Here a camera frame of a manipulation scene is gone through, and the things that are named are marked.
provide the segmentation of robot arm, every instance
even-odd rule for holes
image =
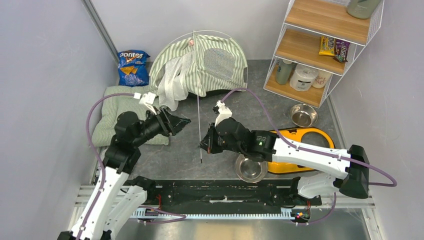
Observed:
[[[138,147],[159,134],[174,136],[191,122],[168,113],[164,108],[153,107],[146,97],[150,96],[145,95],[140,100],[140,104],[148,109],[146,120],[139,120],[132,111],[118,116],[114,127],[116,134],[112,137],[103,160],[103,188],[100,189],[101,173],[81,217],[70,232],[60,234],[59,240],[114,239],[134,210],[146,201],[148,191],[154,187],[155,182],[143,177],[136,178],[123,200],[111,211],[115,197],[141,156]]]
[[[348,157],[368,164],[361,146],[352,145],[347,149],[330,149],[302,142],[286,141],[276,133],[245,128],[232,118],[231,111],[219,101],[213,109],[218,115],[215,123],[209,125],[200,147],[209,154],[222,153],[224,150],[243,154],[257,162],[292,163],[310,167],[323,173],[311,177],[297,177],[292,181],[291,192],[305,198],[336,191],[358,199],[368,197],[369,170],[341,157]],[[338,157],[299,150],[307,148]]]

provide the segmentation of stainless steel bowl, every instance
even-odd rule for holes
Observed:
[[[268,162],[252,161],[240,154],[235,161],[235,172],[241,180],[247,183],[257,183],[267,175]]]
[[[292,106],[289,114],[293,123],[302,128],[310,128],[318,122],[317,111],[307,104],[301,103]]]

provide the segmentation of white wall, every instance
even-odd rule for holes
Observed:
[[[232,36],[247,59],[270,59],[289,0],[92,0],[118,52],[136,49],[153,61],[193,30]]]
[[[90,178],[85,119],[117,67],[79,0],[2,1],[0,22],[0,239],[52,240]]]
[[[424,235],[423,8],[422,0],[386,0],[380,31],[332,94],[347,144],[364,146],[398,181],[371,187],[387,240]]]

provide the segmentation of green bottle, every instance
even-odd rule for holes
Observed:
[[[382,0],[350,0],[347,13],[357,19],[369,19]]]
[[[290,73],[292,73],[293,62],[289,60],[282,60],[278,64],[277,74],[275,75],[275,81],[278,84],[284,85],[289,79]]]

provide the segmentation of wooden shelf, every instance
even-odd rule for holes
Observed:
[[[331,56],[319,55],[320,45],[320,36],[287,29],[275,54],[277,57],[342,75],[345,63],[338,62]]]
[[[300,102],[309,104],[311,106],[320,107],[321,98],[324,94],[324,87],[322,88],[315,88],[311,86],[309,90],[307,91],[296,91],[294,90],[290,84],[289,81],[287,81],[286,84],[281,85],[276,82],[276,72],[277,72],[277,66],[274,67],[274,70],[272,71],[271,76],[268,79],[268,82],[265,85],[265,89],[269,90],[273,93],[280,94],[295,100],[298,100]]]
[[[285,22],[361,45],[370,29],[370,19],[355,18],[345,6],[321,0],[294,1]]]

